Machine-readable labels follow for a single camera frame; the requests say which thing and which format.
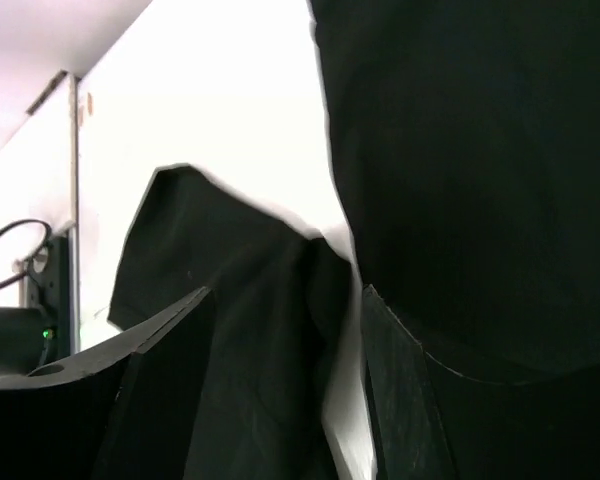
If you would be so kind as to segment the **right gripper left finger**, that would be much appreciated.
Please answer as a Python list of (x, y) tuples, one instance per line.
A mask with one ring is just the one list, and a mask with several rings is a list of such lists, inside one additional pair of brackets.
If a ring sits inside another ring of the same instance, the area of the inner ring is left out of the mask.
[(199, 288), (135, 327), (30, 374), (59, 400), (48, 424), (69, 437), (35, 445), (44, 479), (180, 479), (214, 331)]

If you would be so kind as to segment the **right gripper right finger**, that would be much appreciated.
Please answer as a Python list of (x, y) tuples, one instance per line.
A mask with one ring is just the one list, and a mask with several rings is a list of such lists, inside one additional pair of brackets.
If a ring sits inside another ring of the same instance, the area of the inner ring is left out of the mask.
[(367, 397), (380, 479), (455, 479), (425, 352), (373, 286), (362, 293)]

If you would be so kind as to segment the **black trousers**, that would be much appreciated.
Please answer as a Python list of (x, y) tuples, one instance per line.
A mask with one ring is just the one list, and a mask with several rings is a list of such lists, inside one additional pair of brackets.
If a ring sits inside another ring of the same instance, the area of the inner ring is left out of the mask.
[[(332, 171), (425, 352), (455, 479), (600, 479), (600, 1), (315, 1)], [(109, 318), (211, 288), (187, 479), (332, 479), (320, 422), (349, 264), (158, 173)]]

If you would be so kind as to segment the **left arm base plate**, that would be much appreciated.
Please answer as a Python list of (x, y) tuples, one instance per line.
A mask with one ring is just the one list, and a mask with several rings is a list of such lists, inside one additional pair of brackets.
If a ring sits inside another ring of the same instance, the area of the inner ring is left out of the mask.
[(79, 349), (72, 229), (54, 233), (43, 220), (22, 219), (1, 228), (0, 238), (26, 224), (44, 234), (19, 271), (0, 282), (0, 290), (19, 286), (19, 304), (0, 306), (0, 377), (27, 375)]

